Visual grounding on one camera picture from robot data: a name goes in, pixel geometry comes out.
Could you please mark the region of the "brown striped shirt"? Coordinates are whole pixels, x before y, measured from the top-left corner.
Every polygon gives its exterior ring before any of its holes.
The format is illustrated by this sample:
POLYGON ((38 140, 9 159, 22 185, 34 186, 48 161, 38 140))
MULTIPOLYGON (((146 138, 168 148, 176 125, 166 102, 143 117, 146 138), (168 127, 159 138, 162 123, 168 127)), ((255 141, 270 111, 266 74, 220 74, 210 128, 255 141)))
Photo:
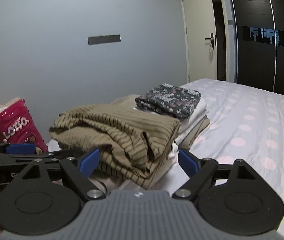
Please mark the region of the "brown striped shirt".
POLYGON ((147 190, 169 159, 181 122, 119 105, 84 105, 59 114, 49 129, 63 150, 97 148, 97 169, 147 190))

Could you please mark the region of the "dark wardrobe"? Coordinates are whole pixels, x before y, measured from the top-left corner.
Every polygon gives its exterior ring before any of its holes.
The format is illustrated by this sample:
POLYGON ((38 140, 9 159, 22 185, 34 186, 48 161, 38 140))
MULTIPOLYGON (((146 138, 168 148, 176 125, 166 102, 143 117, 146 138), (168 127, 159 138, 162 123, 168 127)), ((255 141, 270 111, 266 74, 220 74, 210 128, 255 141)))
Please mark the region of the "dark wardrobe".
POLYGON ((232 0, 237 83, 284 95, 284 0, 232 0))

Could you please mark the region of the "pink Lotso bag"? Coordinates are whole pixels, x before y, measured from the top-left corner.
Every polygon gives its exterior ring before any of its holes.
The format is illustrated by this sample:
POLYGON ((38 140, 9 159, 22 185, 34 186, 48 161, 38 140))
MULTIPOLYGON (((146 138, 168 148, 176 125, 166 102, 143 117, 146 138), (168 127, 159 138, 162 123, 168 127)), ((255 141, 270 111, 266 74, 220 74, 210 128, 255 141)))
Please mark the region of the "pink Lotso bag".
POLYGON ((0 141, 14 144, 30 142, 43 153, 48 151, 25 100, 21 98, 14 98, 0 105, 0 141))

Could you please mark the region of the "white folded garment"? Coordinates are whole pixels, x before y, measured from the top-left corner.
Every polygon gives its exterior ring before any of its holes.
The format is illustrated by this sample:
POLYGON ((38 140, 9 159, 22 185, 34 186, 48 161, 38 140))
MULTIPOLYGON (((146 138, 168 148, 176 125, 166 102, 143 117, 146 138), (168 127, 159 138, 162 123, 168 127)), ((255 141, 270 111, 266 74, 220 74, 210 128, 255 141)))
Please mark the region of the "white folded garment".
POLYGON ((175 139, 175 143, 179 145, 190 131, 207 115, 207 113, 207 103, 204 99, 201 99, 190 118, 181 122, 181 131, 175 139))

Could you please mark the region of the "grey pink-dotted bed sheet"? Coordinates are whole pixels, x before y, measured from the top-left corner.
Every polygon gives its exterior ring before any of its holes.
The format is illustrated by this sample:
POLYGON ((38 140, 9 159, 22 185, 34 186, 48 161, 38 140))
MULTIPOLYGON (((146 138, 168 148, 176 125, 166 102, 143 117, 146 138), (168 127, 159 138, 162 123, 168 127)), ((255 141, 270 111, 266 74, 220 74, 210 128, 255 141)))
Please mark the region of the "grey pink-dotted bed sheet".
MULTIPOLYGON (((221 164, 245 160, 284 202, 284 95, 211 79, 185 87, 201 93, 210 120, 190 152, 221 164)), ((284 237, 284 218, 278 232, 284 237)))

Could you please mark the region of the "dark floral folded garment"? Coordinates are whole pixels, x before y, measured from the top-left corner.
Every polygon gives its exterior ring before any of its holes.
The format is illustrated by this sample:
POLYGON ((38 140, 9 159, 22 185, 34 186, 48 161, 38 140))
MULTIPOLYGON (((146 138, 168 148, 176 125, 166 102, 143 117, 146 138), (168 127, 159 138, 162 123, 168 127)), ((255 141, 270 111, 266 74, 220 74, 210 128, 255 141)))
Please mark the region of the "dark floral folded garment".
POLYGON ((201 100, 197 90, 162 83, 135 99, 136 105, 147 111, 184 121, 189 119, 201 100))

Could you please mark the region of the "grey wall plate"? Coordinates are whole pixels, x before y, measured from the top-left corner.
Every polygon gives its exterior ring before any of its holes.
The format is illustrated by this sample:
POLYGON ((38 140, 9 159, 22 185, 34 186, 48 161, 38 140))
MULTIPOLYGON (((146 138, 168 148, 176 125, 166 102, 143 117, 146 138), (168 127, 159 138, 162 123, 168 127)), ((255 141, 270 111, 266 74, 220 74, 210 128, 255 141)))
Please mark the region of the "grey wall plate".
POLYGON ((91 36, 88 37, 88 45, 117 43, 121 41, 120 35, 105 35, 105 36, 91 36))

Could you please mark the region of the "beige folded garment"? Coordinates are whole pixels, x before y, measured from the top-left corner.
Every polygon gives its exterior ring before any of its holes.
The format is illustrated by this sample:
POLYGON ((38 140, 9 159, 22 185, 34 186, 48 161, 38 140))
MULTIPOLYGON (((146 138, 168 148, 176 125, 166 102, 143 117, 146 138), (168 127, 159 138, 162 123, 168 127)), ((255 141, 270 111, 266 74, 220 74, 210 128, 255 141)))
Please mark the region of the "beige folded garment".
MULTIPOLYGON (((125 108, 131 108, 137 111, 145 111, 147 113, 156 114, 155 112, 143 110, 142 108, 138 107, 135 103, 135 99, 139 95, 128 95, 122 98, 118 98, 111 102, 112 105, 117 105, 125 108)), ((186 147, 190 148, 196 137, 210 124, 210 120, 208 119, 207 115, 190 131, 190 133, 185 137, 185 139, 177 145, 174 141, 174 143, 179 147, 186 147)))

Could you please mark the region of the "cream door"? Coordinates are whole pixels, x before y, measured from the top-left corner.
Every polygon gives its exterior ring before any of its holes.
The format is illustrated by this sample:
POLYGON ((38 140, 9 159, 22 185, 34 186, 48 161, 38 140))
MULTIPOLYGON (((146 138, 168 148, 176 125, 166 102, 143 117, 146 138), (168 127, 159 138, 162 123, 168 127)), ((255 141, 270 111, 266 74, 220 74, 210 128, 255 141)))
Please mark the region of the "cream door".
POLYGON ((227 35, 222 0, 181 0, 188 80, 227 80, 227 35))

